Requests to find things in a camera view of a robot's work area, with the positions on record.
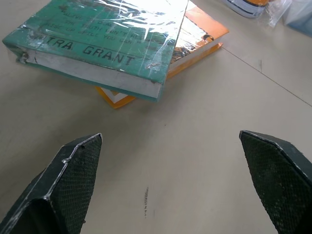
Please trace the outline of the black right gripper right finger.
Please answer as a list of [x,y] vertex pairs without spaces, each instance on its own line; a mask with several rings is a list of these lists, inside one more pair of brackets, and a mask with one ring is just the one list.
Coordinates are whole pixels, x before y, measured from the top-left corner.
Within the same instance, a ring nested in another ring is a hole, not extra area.
[[277,232],[312,232],[312,164],[290,142],[252,131],[239,134],[253,186]]

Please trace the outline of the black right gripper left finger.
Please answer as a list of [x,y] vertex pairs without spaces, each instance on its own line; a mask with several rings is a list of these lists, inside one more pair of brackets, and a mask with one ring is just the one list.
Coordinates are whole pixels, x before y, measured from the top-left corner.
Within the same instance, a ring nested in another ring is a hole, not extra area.
[[63,145],[21,193],[0,224],[2,234],[79,234],[93,195],[100,133]]

